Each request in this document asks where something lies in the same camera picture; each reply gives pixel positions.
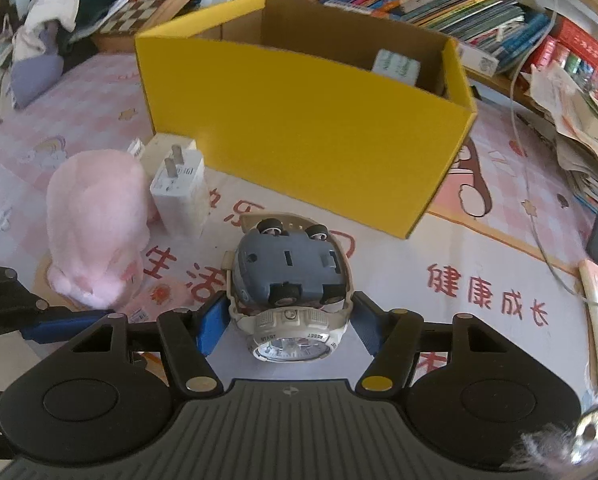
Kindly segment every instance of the white power adapter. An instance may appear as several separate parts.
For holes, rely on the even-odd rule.
[[[141,139],[134,139],[127,151],[141,161],[148,179],[152,181],[159,171],[163,159],[172,153],[172,146],[175,144],[184,150],[196,149],[194,139],[173,134],[155,134],[147,144],[143,144]]]
[[[199,150],[182,150],[175,144],[150,184],[161,220],[172,237],[201,235],[210,214],[204,169],[204,156]]]

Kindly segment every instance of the white cable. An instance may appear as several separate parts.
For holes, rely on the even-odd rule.
[[[518,64],[516,70],[514,70],[514,77],[512,78],[512,82],[510,83],[510,117],[512,119],[512,130],[514,131],[514,138],[516,139],[516,142],[517,142],[517,145],[519,146],[519,149],[521,149],[521,153],[525,153],[525,151],[524,151],[524,147],[523,147],[523,145],[521,143],[521,139],[519,137],[519,132],[516,129],[516,115],[514,113],[514,86],[516,84],[517,78],[519,77],[519,73],[521,72],[521,68],[523,67],[523,65],[525,64],[525,62],[532,55],[532,53],[541,45],[541,43],[543,43],[543,40],[545,40],[545,38],[547,37],[547,35],[550,33],[550,31],[554,27],[554,24],[557,21],[558,7],[559,7],[559,0],[554,0],[554,8],[552,9],[552,18],[550,19],[550,25],[546,28],[546,31],[541,36],[541,38],[537,41],[537,43],[525,54],[525,56],[523,57],[523,59],[521,60],[521,62]],[[524,177],[525,177],[525,195],[526,195],[526,200],[528,202],[532,203],[532,200],[530,198],[530,177],[528,176],[528,162],[527,162],[526,157],[522,157],[522,159],[523,159],[523,162],[524,162]],[[586,303],[588,305],[598,306],[598,303],[596,301],[588,300],[588,298],[582,296],[581,294],[577,294],[574,290],[572,290],[571,288],[569,288],[569,286],[567,286],[566,283],[557,274],[557,271],[555,270],[555,268],[550,263],[548,255],[546,254],[546,251],[543,248],[543,244],[539,240],[539,234],[537,232],[537,228],[536,228],[536,225],[534,223],[534,217],[532,215],[528,215],[528,216],[530,217],[530,225],[532,226],[532,236],[534,237],[534,241],[536,242],[537,247],[541,251],[541,256],[543,257],[546,265],[550,269],[550,272],[554,276],[554,279],[557,280],[557,283],[559,283],[560,286],[562,286],[566,291],[568,291],[570,294],[572,294],[572,296],[575,296],[575,297],[579,298],[584,303]]]

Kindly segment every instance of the wristwatch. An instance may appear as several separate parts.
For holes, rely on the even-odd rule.
[[[244,213],[240,216],[244,233],[256,227],[259,222],[275,218],[283,224],[284,230],[305,230],[319,225],[315,221],[297,215],[280,212]],[[330,234],[327,240],[336,251],[336,260],[341,263],[346,278],[346,293],[341,309],[326,312],[313,306],[278,306],[267,308],[249,316],[238,307],[238,291],[233,276],[235,252],[227,251],[221,267],[226,271],[226,293],[230,300],[230,317],[248,338],[248,349],[261,360],[275,363],[306,362],[322,359],[335,351],[348,327],[352,313],[352,273],[348,258],[340,243]]]

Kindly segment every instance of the metal screw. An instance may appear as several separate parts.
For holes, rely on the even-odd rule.
[[[199,376],[186,381],[186,388],[191,392],[211,392],[217,387],[217,381],[211,377]]]

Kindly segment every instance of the yellow dot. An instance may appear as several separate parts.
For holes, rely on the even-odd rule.
[[[361,382],[361,386],[369,392],[387,392],[392,387],[392,381],[387,377],[371,375]]]

